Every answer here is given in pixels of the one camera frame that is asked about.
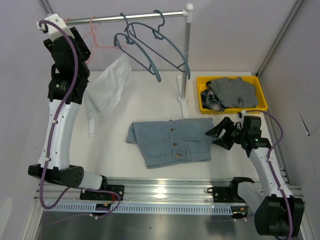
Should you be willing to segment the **pink wire hanger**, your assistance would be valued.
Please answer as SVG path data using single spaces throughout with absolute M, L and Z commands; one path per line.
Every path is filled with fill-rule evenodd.
M 96 19 L 96 16 L 92 16 L 89 20 L 89 28 L 90 28 L 90 33 L 92 37 L 92 48 L 94 50 L 96 49 L 116 49 L 118 50 L 119 48 L 114 45 L 107 45 L 106 43 L 102 42 L 102 38 L 99 35 L 98 28 L 94 25 L 93 20 Z

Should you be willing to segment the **blue grey garment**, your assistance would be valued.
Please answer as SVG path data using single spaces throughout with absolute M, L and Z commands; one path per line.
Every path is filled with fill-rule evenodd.
M 133 122 L 126 142 L 137 145 L 148 169 L 211 160 L 213 119 L 185 118 L 168 121 Z

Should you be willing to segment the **white skirt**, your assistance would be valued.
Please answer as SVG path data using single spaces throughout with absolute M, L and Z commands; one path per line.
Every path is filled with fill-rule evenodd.
M 132 80 L 130 60 L 123 53 L 87 85 L 83 96 L 87 118 L 91 120 L 97 114 L 105 118 L 111 115 Z

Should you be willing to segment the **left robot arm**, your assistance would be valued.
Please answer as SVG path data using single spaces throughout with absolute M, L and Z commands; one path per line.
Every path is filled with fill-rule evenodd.
M 88 85 L 90 71 L 86 64 L 91 52 L 75 27 L 70 28 L 78 59 L 78 73 L 74 80 L 75 59 L 73 50 L 64 36 L 46 39 L 44 46 L 51 53 L 51 81 L 48 85 L 49 123 L 44 147 L 37 164 L 28 167 L 28 174 L 40 180 L 69 188 L 91 189 L 97 200 L 108 196 L 105 176 L 87 172 L 70 163 L 70 145 L 76 116 Z

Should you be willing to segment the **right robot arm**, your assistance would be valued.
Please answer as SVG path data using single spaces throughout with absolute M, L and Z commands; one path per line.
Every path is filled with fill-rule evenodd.
M 218 125 L 206 132 L 213 144 L 230 150 L 238 144 L 252 162 L 260 181 L 258 189 L 250 177 L 234 177 L 228 187 L 215 186 L 212 193 L 215 203 L 246 203 L 254 215 L 254 225 L 261 236 L 273 236 L 278 240 L 290 240 L 299 234 L 305 205 L 294 197 L 282 179 L 276 159 L 271 156 L 274 146 L 262 137 L 261 118 L 238 114 L 242 123 L 225 117 Z

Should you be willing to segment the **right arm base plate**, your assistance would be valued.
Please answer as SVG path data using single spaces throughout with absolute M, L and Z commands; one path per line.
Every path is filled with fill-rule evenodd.
M 229 186 L 214 186 L 206 189 L 214 203 L 245 203 L 245 201 Z

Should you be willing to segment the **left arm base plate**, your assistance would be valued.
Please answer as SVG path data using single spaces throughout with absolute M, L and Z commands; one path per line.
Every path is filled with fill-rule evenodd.
M 120 200 L 123 200 L 124 193 L 125 193 L 125 186 L 124 185 L 118 185 L 118 184 L 110 184 L 108 185 L 108 191 L 113 192 L 111 193 L 105 193 L 105 192 L 96 192 L 96 191 L 90 191 L 85 190 L 80 193 L 80 200 L 84 201 L 117 201 L 118 198 L 114 194 L 118 194 L 120 196 Z

